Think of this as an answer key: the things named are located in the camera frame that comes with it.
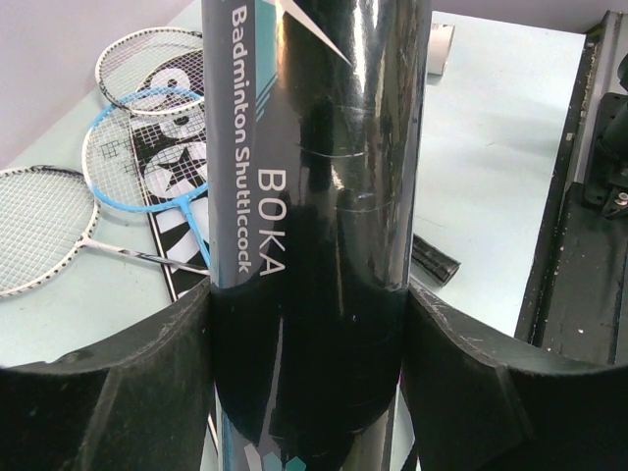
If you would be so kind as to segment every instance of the white badminton racket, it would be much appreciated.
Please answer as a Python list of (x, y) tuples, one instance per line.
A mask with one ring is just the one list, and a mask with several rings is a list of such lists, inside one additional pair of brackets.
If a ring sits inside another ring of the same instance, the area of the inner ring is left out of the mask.
[[(202, 67), (192, 67), (198, 63), (194, 56), (202, 54), (202, 47), (202, 34), (197, 31), (179, 27), (142, 29), (116, 41), (102, 52), (96, 62), (96, 81), (111, 103), (137, 116), (149, 118), (184, 113), (202, 104), (204, 98), (197, 95), (195, 100), (184, 103), (170, 101), (166, 94), (153, 95), (145, 100), (128, 101), (124, 98), (137, 91), (147, 77), (150, 88), (190, 89), (192, 81), (202, 81)], [(189, 72), (180, 78), (173, 77), (172, 71), (160, 72), (163, 64), (173, 61), (181, 69), (193, 71), (193, 77)], [(163, 101), (157, 103), (155, 98)]]
[[(197, 94), (177, 88), (150, 88), (124, 102), (169, 94), (181, 101)], [(131, 118), (110, 105), (94, 120), (82, 146), (88, 186), (105, 204), (130, 212), (180, 208), (207, 267), (209, 250), (190, 203), (207, 190), (204, 107), (160, 121)]]
[(92, 239), (98, 210), (80, 172), (41, 165), (0, 172), (0, 297), (41, 285), (84, 247), (208, 275), (199, 267)]

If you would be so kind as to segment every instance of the black handle grip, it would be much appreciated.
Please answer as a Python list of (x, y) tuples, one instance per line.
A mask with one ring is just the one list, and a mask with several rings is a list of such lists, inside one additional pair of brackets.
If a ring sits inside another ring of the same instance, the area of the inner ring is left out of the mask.
[(445, 255), (417, 234), (412, 238), (412, 260), (441, 286), (449, 283), (460, 268), (460, 262)]

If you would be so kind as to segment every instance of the black tube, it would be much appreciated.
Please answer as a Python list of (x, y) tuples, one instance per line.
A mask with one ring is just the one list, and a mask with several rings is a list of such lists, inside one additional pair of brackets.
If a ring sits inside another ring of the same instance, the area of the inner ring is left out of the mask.
[(221, 469), (380, 471), (430, 4), (274, 3), (203, 1)]
[(449, 283), (460, 268), (460, 262), (441, 252), (417, 234), (414, 235), (412, 241), (412, 260), (441, 286)]

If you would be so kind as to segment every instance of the tape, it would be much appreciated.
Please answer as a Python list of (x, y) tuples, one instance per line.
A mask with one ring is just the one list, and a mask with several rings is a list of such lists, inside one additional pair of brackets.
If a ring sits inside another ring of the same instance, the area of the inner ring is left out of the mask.
[(441, 76), (445, 73), (454, 30), (454, 25), (432, 24), (428, 44), (428, 74)]

